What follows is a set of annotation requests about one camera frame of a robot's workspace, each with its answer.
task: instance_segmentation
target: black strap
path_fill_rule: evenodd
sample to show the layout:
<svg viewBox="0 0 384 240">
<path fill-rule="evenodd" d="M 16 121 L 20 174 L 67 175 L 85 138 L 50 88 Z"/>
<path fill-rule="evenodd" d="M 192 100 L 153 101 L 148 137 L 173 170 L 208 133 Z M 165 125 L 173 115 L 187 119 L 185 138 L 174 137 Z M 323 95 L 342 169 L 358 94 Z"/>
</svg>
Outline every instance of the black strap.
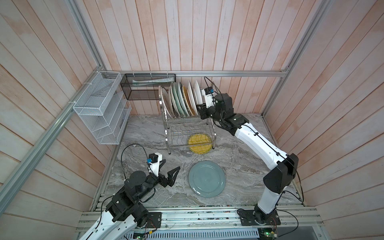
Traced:
<svg viewBox="0 0 384 240">
<path fill-rule="evenodd" d="M 145 200 L 144 202 L 143 202 L 143 201 L 140 201 L 140 202 L 142 202 L 142 203 L 148 202 L 151 198 L 153 198 L 153 196 L 155 195 L 155 193 L 156 193 L 156 188 L 153 189 L 153 194 L 152 194 L 152 196 L 150 196 L 150 197 L 149 197 L 147 200 Z"/>
</svg>

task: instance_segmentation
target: black mounting plate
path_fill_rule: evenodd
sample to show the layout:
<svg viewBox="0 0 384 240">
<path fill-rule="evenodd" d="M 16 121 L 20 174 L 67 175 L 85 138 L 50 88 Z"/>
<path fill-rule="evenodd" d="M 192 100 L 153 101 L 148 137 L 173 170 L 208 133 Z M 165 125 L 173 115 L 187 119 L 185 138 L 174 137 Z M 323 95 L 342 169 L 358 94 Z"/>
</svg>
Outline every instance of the black mounting plate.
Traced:
<svg viewBox="0 0 384 240">
<path fill-rule="evenodd" d="M 147 228 L 161 227 L 161 212 L 150 212 L 148 214 Z"/>
<path fill-rule="evenodd" d="M 245 213 L 246 215 L 253 215 L 253 212 L 254 212 L 254 210 L 244 210 L 244 211 L 246 212 Z M 275 209 L 272 211 L 272 214 L 270 215 L 270 217 L 267 218 L 267 223 L 264 226 L 267 226 L 267 225 L 274 226 L 275 221 L 276 221 L 276 225 L 280 225 L 281 224 L 280 218 L 276 216 L 278 216 L 278 214 L 277 214 L 277 210 Z M 240 217 L 240 221 L 242 226 L 260 226 L 260 224 L 258 224 L 255 220 L 248 221 L 246 218 Z"/>
</svg>

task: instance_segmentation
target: wooden wall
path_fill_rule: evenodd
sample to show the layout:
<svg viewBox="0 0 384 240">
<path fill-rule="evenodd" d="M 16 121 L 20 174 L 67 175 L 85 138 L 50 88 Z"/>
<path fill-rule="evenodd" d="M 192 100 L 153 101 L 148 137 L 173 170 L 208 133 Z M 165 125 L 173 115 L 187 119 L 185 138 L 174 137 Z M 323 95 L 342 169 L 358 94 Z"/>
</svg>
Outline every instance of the wooden wall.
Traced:
<svg viewBox="0 0 384 240">
<path fill-rule="evenodd" d="M 0 1 L 0 185 L 97 66 L 61 0 Z M 1 239 L 71 239 L 111 150 L 74 115 L 0 217 Z"/>
<path fill-rule="evenodd" d="M 106 68 L 116 71 L 284 69 L 320 2 L 77 0 Z M 278 80 L 214 78 L 239 113 L 261 113 Z M 133 103 L 132 114 L 159 113 L 155 100 Z"/>
<path fill-rule="evenodd" d="M 384 236 L 383 13 L 335 1 L 266 115 L 333 239 Z"/>
</svg>

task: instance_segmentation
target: yellow plate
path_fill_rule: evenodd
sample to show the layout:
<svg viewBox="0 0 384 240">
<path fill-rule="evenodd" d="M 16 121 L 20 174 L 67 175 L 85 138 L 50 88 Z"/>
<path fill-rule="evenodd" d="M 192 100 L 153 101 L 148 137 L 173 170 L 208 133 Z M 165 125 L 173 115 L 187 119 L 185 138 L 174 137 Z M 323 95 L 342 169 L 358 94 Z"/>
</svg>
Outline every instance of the yellow plate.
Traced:
<svg viewBox="0 0 384 240">
<path fill-rule="evenodd" d="M 212 148 L 212 139 L 205 133 L 195 134 L 189 137 L 188 145 L 205 144 L 189 147 L 189 149 L 198 154 L 204 154 L 209 152 Z"/>
</svg>

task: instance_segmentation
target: aluminum rail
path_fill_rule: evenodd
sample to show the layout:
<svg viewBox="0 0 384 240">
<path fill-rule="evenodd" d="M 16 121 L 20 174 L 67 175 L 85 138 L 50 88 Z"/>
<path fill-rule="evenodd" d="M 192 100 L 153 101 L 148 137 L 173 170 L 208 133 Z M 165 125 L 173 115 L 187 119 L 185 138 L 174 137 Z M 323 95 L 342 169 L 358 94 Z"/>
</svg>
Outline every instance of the aluminum rail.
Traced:
<svg viewBox="0 0 384 240">
<path fill-rule="evenodd" d="M 320 22 L 326 15 L 328 9 L 332 6 L 334 0 L 323 0 L 316 11 L 313 19 L 311 20 L 310 25 L 308 26 L 307 30 L 305 31 L 305 34 L 303 38 L 301 39 L 295 53 L 293 54 L 292 59 L 289 61 L 288 66 L 286 68 L 287 74 L 283 76 L 283 78 L 279 81 L 277 86 L 275 87 L 274 91 L 271 94 L 271 97 L 269 98 L 264 111 L 262 112 L 263 116 L 266 116 L 271 109 L 273 102 L 276 100 L 277 96 L 279 95 L 281 89 L 283 88 L 285 82 L 287 81 L 290 73 L 295 68 L 296 64 L 298 63 L 299 59 L 303 55 L 306 47 L 308 46 L 309 41 L 312 39 L 314 33 L 316 32 Z"/>
<path fill-rule="evenodd" d="M 177 77 L 284 77 L 283 70 L 250 70 L 250 71 L 118 71 L 121 74 L 176 74 Z"/>
<path fill-rule="evenodd" d="M 101 66 L 96 68 L 95 71 L 88 77 L 86 82 L 90 82 L 97 74 L 96 72 L 101 68 Z M 28 177 L 32 174 L 33 170 L 55 141 L 59 133 L 65 127 L 69 119 L 71 119 L 71 116 L 74 113 L 73 105 L 75 101 L 79 99 L 80 95 L 84 92 L 87 86 L 88 84 L 83 84 L 83 86 L 77 91 L 75 96 L 64 107 L 56 120 L 36 141 L 36 144 L 28 151 L 16 169 L 12 172 L 11 176 L 9 176 L 4 185 L 0 188 L 0 216 L 5 212 L 6 208 L 19 192 Z"/>
</svg>

